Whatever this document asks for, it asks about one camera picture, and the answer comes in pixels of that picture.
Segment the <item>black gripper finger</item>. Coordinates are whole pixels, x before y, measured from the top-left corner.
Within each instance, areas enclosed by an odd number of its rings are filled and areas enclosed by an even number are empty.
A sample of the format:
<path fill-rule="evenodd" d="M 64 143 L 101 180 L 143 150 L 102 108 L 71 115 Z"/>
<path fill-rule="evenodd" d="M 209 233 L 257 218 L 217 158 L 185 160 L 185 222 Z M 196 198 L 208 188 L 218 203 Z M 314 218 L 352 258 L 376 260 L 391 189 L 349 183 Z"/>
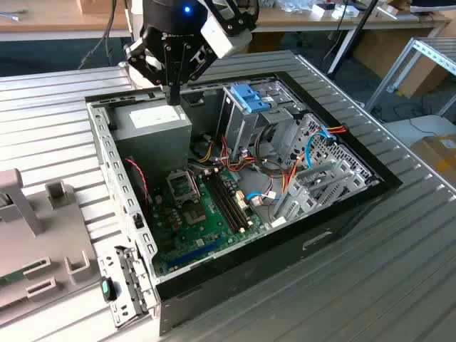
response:
<path fill-rule="evenodd" d="M 186 43 L 182 51 L 182 60 L 174 82 L 174 105 L 180 104 L 181 87 L 188 81 L 197 80 L 217 59 L 217 55 L 207 43 L 198 50 Z"/>
<path fill-rule="evenodd" d="M 130 70 L 141 78 L 160 86 L 168 105 L 175 104 L 175 81 L 172 78 L 172 61 L 168 56 L 171 46 L 167 43 L 147 45 L 143 38 L 124 48 Z"/>

